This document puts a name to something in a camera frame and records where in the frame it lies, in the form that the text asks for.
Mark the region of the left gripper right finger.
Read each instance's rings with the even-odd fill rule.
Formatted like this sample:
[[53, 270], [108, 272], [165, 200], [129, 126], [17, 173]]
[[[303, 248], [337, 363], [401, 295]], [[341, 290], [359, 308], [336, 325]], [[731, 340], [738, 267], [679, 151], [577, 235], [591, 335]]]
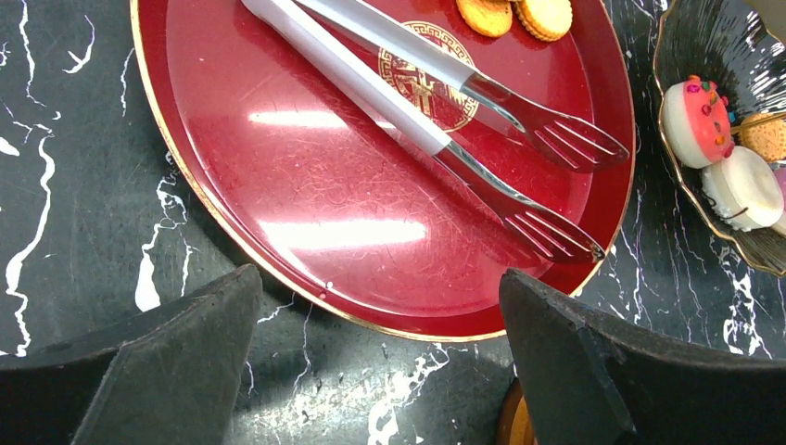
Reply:
[[784, 442], [784, 361], [656, 333], [515, 269], [499, 295], [539, 443]]

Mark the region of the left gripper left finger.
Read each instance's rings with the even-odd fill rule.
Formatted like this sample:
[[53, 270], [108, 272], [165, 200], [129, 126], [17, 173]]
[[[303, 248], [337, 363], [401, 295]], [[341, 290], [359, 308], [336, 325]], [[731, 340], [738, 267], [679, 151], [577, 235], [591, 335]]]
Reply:
[[260, 310], [243, 265], [117, 324], [1, 361], [5, 444], [219, 444]]

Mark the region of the wooden coaster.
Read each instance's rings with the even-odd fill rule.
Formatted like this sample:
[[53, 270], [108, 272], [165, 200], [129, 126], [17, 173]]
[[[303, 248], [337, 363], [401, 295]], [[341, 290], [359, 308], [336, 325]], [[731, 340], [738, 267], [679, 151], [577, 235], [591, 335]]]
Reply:
[[535, 430], [519, 380], [509, 387], [501, 408], [496, 445], [537, 445]]

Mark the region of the metal serving tongs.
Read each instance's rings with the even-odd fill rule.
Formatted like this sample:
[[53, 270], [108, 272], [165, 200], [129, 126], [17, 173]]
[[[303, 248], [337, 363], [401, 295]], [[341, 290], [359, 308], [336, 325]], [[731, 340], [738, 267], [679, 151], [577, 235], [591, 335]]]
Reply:
[[552, 262], [598, 262], [604, 248], [558, 212], [517, 191], [441, 130], [318, 21], [386, 49], [459, 93], [490, 108], [533, 146], [575, 172], [592, 172], [628, 158], [628, 149], [596, 125], [517, 94], [446, 53], [363, 1], [246, 1], [313, 67], [367, 115], [378, 113], [467, 186], [538, 255]]

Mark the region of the dark red round tray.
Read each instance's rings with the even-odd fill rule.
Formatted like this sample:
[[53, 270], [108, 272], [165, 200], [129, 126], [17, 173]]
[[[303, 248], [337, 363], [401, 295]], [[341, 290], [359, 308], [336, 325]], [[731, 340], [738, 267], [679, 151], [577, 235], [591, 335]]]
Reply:
[[[507, 120], [406, 62], [328, 28], [503, 181], [606, 251], [635, 165], [626, 64], [603, 1], [571, 1], [544, 43], [513, 16], [492, 39], [455, 1], [366, 1], [517, 93], [612, 134], [630, 158], [574, 173]], [[501, 276], [522, 269], [574, 296], [600, 263], [553, 264], [383, 118], [368, 117], [241, 1], [130, 1], [158, 127], [213, 218], [261, 267], [315, 304], [427, 341], [504, 335]]]

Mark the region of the white frosted donut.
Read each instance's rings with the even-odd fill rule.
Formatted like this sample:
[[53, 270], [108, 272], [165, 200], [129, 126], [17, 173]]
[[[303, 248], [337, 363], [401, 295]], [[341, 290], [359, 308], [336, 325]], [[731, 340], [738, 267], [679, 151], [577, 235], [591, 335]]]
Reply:
[[735, 146], [729, 157], [702, 169], [703, 190], [714, 213], [732, 229], [773, 226], [784, 210], [774, 172], [755, 152]]

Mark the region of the red sprinkled donut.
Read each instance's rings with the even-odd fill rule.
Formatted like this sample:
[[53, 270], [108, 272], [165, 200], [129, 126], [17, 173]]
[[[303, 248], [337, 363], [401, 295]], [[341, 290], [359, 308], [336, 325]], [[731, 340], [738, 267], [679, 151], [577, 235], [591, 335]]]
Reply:
[[735, 147], [727, 112], [729, 100], [716, 83], [691, 75], [664, 95], [666, 141], [680, 163], [701, 169], [726, 159]]

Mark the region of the three-tier glass cake stand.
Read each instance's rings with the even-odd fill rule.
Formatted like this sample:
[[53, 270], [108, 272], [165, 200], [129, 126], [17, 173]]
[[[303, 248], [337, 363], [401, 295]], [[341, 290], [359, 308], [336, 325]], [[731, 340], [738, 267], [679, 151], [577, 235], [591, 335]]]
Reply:
[[[785, 47], [744, 1], [673, 1], [661, 16], [653, 55], [658, 91], [696, 74], [729, 98], [733, 123], [785, 110]], [[736, 231], [712, 211], [699, 171], [683, 166], [663, 143], [677, 186], [704, 224], [729, 241], [756, 270], [785, 275], [785, 238], [772, 229]]]

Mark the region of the large brown cookie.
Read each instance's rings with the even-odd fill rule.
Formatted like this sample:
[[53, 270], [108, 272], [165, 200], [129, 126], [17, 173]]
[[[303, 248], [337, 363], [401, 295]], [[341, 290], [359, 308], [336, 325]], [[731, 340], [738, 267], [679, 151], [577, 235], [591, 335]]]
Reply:
[[766, 162], [785, 160], [785, 119], [748, 127], [739, 133], [740, 145], [753, 150]]

